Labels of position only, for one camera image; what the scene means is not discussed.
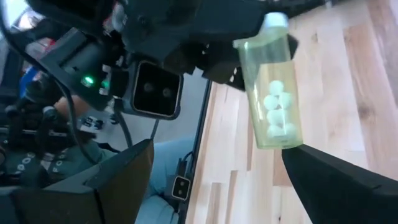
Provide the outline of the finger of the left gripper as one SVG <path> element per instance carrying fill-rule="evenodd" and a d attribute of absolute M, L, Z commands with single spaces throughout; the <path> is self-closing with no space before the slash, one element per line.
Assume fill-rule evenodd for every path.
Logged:
<path fill-rule="evenodd" d="M 290 54 L 290 59 L 293 60 L 295 57 L 295 53 L 299 47 L 299 41 L 296 37 L 292 35 L 287 36 L 288 44 L 289 44 L 289 54 Z"/>
<path fill-rule="evenodd" d="M 245 90 L 238 51 L 231 42 L 210 42 L 204 57 L 203 78 Z"/>

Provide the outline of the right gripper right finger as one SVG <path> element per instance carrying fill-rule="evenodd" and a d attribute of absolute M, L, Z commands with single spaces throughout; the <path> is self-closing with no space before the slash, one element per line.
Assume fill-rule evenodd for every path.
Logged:
<path fill-rule="evenodd" d="M 282 151 L 313 224 L 398 224 L 398 181 L 308 145 Z"/>

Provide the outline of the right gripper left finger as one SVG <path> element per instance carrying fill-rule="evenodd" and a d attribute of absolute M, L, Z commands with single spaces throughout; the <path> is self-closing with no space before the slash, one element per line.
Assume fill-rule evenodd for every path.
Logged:
<path fill-rule="evenodd" d="M 17 189 L 14 224 L 134 224 L 153 159 L 145 139 L 44 189 Z"/>

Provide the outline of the small yellow medicine bottle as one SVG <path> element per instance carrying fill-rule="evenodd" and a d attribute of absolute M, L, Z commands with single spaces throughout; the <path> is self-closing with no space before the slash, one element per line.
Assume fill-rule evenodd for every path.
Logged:
<path fill-rule="evenodd" d="M 288 17 L 270 12 L 258 35 L 233 42 L 259 149 L 288 149 L 303 143 L 292 41 Z"/>

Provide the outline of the person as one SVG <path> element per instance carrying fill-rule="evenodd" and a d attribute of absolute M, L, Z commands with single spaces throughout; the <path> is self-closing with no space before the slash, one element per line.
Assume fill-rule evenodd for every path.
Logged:
<path fill-rule="evenodd" d="M 103 162 L 114 153 L 95 141 L 95 134 L 79 132 L 87 155 L 74 143 L 53 139 L 49 143 L 54 149 L 41 151 L 34 138 L 22 142 L 17 148 L 10 148 L 0 142 L 0 151 L 5 151 L 2 163 L 4 173 L 15 185 L 47 186 L 80 173 L 92 166 L 90 159 Z M 158 142 L 154 145 L 154 163 L 134 224 L 178 224 L 180 215 L 166 201 L 167 180 L 177 171 L 178 159 L 192 152 L 194 138 L 178 141 Z"/>

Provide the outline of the white printed paper sheet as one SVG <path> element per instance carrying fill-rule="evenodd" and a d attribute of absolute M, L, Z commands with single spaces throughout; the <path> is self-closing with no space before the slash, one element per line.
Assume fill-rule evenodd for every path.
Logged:
<path fill-rule="evenodd" d="M 77 120 L 77 128 L 80 131 L 99 134 L 108 131 L 113 127 L 111 117 L 113 110 L 106 108 L 104 111 L 97 111 L 94 109 L 88 110 L 81 115 Z"/>

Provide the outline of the black metal table frame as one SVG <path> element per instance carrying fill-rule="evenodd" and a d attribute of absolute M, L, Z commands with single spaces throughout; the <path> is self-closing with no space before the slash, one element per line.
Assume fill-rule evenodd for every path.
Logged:
<path fill-rule="evenodd" d="M 187 177 L 190 181 L 188 198 L 186 199 L 186 201 L 180 203 L 180 206 L 179 206 L 180 217 L 178 220 L 178 224 L 185 224 L 185 219 L 187 217 L 190 197 L 192 194 L 192 189 L 193 189 L 193 184 L 194 184 L 195 169 L 196 169 L 196 165 L 197 165 L 198 154 L 200 152 L 201 137 L 203 135 L 203 131 L 205 128 L 205 120 L 206 120 L 206 114 L 207 114 L 207 109 L 208 109 L 208 103 L 210 100 L 211 86 L 212 86 L 211 81 L 207 81 L 205 93 L 204 93 L 204 97 L 203 97 L 203 103 L 201 106 L 200 116 L 199 116 L 199 120 L 198 120 L 198 127 L 197 127 L 197 132 L 195 135 L 193 151 L 190 156 L 190 162 L 187 164 L 187 169 L 186 169 L 186 174 L 185 174 L 185 177 Z"/>

